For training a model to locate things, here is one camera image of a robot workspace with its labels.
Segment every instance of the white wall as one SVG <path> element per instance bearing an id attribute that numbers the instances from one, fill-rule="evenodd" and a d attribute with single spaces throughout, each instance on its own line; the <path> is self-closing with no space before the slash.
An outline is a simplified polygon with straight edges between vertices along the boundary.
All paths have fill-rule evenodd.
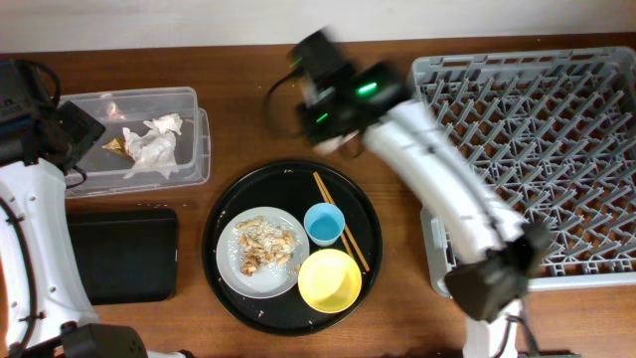
<path id="1" fill-rule="evenodd" d="M 636 31 L 636 0 L 0 0 L 0 52 Z"/>

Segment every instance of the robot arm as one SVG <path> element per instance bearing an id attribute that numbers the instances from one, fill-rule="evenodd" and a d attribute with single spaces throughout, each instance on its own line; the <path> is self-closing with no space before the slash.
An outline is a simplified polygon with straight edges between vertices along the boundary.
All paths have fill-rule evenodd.
<path id="1" fill-rule="evenodd" d="M 504 240 L 513 241 L 522 234 L 521 215 L 510 210 L 468 170 L 422 103 L 400 103 L 387 112 L 383 121 L 367 129 L 366 147 L 389 164 L 426 208 L 443 218 L 463 263 L 481 262 L 488 250 L 502 246 L 465 181 L 471 181 L 469 185 L 479 191 L 477 195 L 488 201 Z M 516 326 L 510 326 L 506 318 L 518 316 L 520 308 L 518 300 L 512 301 L 490 323 L 468 317 L 464 357 L 494 357 L 498 352 L 499 357 L 517 357 Z"/>
<path id="2" fill-rule="evenodd" d="M 450 231 L 462 265 L 444 280 L 468 316 L 464 356 L 516 357 L 511 321 L 521 320 L 520 298 L 550 244 L 547 229 L 525 223 L 470 172 L 391 67 L 380 63 L 358 73 L 321 31 L 291 57 L 289 78 L 307 84 L 298 114 L 310 143 L 324 151 L 362 135 Z"/>
<path id="3" fill-rule="evenodd" d="M 56 84 L 53 97 L 39 71 Z M 59 81 L 40 64 L 0 62 L 0 79 L 0 258 L 10 357 L 53 357 L 59 346 L 69 358 L 192 357 L 146 351 L 134 329 L 98 324 L 81 284 L 64 175 L 103 125 L 70 102 L 58 108 Z"/>

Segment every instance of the gray dish rack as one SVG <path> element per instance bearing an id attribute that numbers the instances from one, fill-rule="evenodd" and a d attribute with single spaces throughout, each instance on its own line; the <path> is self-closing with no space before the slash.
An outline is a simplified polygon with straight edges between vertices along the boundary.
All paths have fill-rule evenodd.
<path id="1" fill-rule="evenodd" d="M 411 84 L 472 170 L 554 235 L 531 289 L 636 283 L 636 53 L 598 48 L 417 59 Z M 458 265 L 420 214 L 431 284 Z"/>

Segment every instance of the tissue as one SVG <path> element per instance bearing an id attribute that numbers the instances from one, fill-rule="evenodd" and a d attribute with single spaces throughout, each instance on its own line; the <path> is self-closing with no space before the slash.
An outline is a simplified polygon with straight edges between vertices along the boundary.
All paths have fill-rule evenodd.
<path id="1" fill-rule="evenodd" d="M 173 132 L 181 135 L 183 120 L 179 114 L 175 113 L 152 121 L 145 120 L 143 123 L 150 128 L 144 136 L 139 136 L 126 127 L 122 129 L 126 152 L 135 161 L 132 169 L 153 168 L 168 179 L 173 170 L 166 167 L 177 165 L 175 161 L 177 138 Z M 131 178 L 134 174 L 126 174 L 124 179 Z"/>

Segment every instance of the blue cup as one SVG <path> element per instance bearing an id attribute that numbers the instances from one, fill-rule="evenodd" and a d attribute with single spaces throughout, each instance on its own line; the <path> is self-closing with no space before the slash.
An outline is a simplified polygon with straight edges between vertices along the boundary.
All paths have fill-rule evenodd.
<path id="1" fill-rule="evenodd" d="M 335 243 L 345 230 L 345 216 L 337 206 L 320 203 L 307 210 L 303 224 L 314 244 L 328 247 Z"/>

